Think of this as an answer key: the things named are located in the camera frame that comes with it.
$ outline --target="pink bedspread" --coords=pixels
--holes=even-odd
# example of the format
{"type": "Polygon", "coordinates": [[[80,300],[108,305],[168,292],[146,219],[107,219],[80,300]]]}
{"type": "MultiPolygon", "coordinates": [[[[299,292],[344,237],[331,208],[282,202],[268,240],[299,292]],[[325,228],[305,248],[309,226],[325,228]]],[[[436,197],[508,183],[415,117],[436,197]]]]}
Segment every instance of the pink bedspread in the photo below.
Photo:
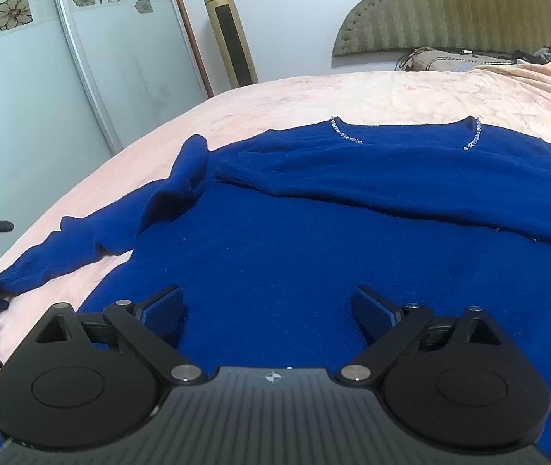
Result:
{"type": "MultiPolygon", "coordinates": [[[[129,191],[166,177],[192,134],[209,148],[338,115],[354,124],[445,123],[478,116],[551,143],[551,64],[480,67],[466,73],[364,72],[300,77],[228,91],[167,122],[110,159],[56,202],[0,259],[0,271],[58,229],[64,215],[86,216],[129,191]]],[[[104,257],[12,299],[0,313],[0,359],[57,302],[77,309],[131,253],[104,257]]]]}

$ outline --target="circular cover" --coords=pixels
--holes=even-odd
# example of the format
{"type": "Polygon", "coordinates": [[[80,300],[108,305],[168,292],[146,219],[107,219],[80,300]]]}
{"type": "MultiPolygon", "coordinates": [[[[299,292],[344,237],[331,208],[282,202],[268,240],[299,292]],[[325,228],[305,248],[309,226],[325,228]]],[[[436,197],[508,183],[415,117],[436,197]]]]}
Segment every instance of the circular cover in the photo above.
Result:
{"type": "Polygon", "coordinates": [[[132,356],[93,346],[75,350],[71,343],[0,371],[3,437],[77,450],[114,441],[146,421],[157,395],[151,372],[132,356]]]}
{"type": "Polygon", "coordinates": [[[383,398],[417,435],[466,450],[532,444],[550,408],[549,388],[535,369],[488,344],[403,360],[388,373],[383,398]]]}

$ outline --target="metal screw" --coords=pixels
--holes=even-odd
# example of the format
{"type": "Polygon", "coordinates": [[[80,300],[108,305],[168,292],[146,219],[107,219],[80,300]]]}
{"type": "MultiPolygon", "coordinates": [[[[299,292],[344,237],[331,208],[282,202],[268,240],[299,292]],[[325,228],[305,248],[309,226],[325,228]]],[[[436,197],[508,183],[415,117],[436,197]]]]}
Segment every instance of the metal screw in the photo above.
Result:
{"type": "Polygon", "coordinates": [[[351,381],[363,381],[370,377],[370,369],[364,365],[347,365],[340,369],[340,374],[351,381]]]}
{"type": "Polygon", "coordinates": [[[194,381],[200,377],[202,371],[199,367],[189,364],[177,365],[170,371],[170,375],[179,381],[194,381]]]}

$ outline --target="sweater sleeve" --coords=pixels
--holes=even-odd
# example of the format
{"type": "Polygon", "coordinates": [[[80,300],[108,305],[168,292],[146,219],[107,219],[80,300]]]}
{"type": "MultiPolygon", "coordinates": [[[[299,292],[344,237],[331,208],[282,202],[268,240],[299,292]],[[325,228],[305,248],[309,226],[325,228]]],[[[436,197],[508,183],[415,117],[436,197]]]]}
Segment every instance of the sweater sleeve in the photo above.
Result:
{"type": "Polygon", "coordinates": [[[85,218],[63,217],[59,231],[26,250],[0,273],[0,298],[38,288],[103,255],[131,250],[145,205],[164,181],[147,183],[85,218]]]}
{"type": "MultiPolygon", "coordinates": [[[[38,288],[103,255],[133,249],[151,224],[172,222],[194,205],[204,188],[207,163],[207,141],[193,135],[181,147],[168,178],[147,183],[88,217],[63,217],[59,231],[0,273],[0,298],[38,288]]],[[[6,307],[0,301],[0,309],[6,307]]]]}

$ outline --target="blue sweater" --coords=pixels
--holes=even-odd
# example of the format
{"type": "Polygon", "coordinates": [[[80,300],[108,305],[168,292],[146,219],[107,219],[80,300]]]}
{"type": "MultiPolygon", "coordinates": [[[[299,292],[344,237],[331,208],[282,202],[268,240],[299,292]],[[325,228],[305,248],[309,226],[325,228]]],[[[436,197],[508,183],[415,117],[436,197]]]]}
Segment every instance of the blue sweater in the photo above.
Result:
{"type": "MultiPolygon", "coordinates": [[[[366,347],[362,283],[438,314],[485,307],[551,387],[551,145],[476,123],[329,121],[210,152],[183,145],[169,178],[60,231],[0,274],[0,297],[133,249],[82,311],[181,285],[178,349],[217,365],[327,366],[366,347]]],[[[551,455],[551,415],[541,440],[551,455]]]]}

